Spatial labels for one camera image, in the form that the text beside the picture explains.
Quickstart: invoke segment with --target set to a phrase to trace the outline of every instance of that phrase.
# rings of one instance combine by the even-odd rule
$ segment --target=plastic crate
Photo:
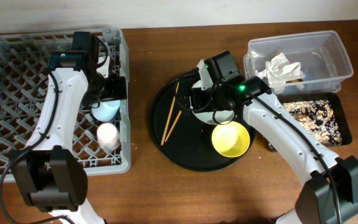
[[[0,35],[0,175],[13,150],[22,149],[37,124],[46,97],[47,84],[34,87],[47,76],[50,52],[71,48],[73,33],[45,32],[35,34]],[[120,29],[83,30],[97,35],[109,48],[114,63],[112,69],[129,83],[129,54]],[[105,56],[102,46],[99,56]],[[73,154],[83,164],[88,175],[119,174],[131,166],[131,124],[128,100],[121,100],[119,115],[112,123],[120,130],[121,146],[115,151],[101,148],[96,129],[101,122],[91,116],[90,108],[81,106],[73,133]],[[11,174],[6,182],[13,182]]]
[[[337,92],[341,82],[353,75],[345,46],[335,31],[310,32],[254,39],[248,43],[244,56],[246,78],[265,69],[275,52],[284,53],[290,62],[300,62],[306,75],[303,82],[270,85],[285,87],[279,95],[312,92]]]

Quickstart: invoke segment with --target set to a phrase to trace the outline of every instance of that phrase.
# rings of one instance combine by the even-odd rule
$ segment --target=round black tray
[[[168,113],[173,100],[175,80],[166,84],[157,94],[150,109],[149,128],[154,143],[162,154],[175,164],[194,171],[214,171],[226,168],[237,162],[242,156],[228,158],[215,151],[211,135],[215,125],[206,124],[193,113],[183,111],[167,142],[161,146],[161,139],[168,119]],[[172,111],[169,129],[175,120],[180,107],[175,103]],[[247,128],[250,144],[255,139],[256,130],[245,121],[238,121]]]

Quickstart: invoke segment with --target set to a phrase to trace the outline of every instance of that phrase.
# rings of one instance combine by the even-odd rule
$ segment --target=wooden stick
[[[179,111],[177,117],[176,117],[175,120],[173,121],[172,127],[171,127],[171,129],[169,130],[169,132],[168,132],[167,138],[165,138],[165,142],[167,142],[169,136],[171,135],[171,132],[173,131],[173,128],[174,128],[175,125],[177,124],[177,121],[178,121],[180,115],[181,115],[181,111]]]
[[[169,121],[171,120],[173,105],[175,105],[175,95],[173,96],[173,100],[172,100],[172,104],[171,104],[171,109],[169,110],[167,123],[165,124],[164,134],[162,135],[162,139],[161,139],[161,146],[164,145],[165,135],[167,134]]]

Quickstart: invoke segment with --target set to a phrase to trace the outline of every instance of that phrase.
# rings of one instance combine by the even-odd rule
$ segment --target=brown table surface
[[[230,50],[243,69],[251,39],[320,30],[338,32],[354,69],[338,93],[353,142],[331,149],[342,158],[358,158],[358,21],[123,30],[130,49],[132,167],[125,174],[88,178],[88,199],[98,215],[108,223],[219,223],[275,218],[292,209],[299,181],[279,154],[266,150],[260,136],[233,166],[193,172],[161,154],[150,137],[147,117],[163,84],[201,58]],[[4,190],[8,210],[17,220],[49,217],[26,207],[15,184],[6,184]],[[0,223],[6,222],[0,210]],[[348,223],[358,223],[358,216]]]

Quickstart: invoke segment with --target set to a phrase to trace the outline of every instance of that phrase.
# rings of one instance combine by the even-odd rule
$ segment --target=white background
[[[0,33],[358,19],[358,0],[0,0]]]

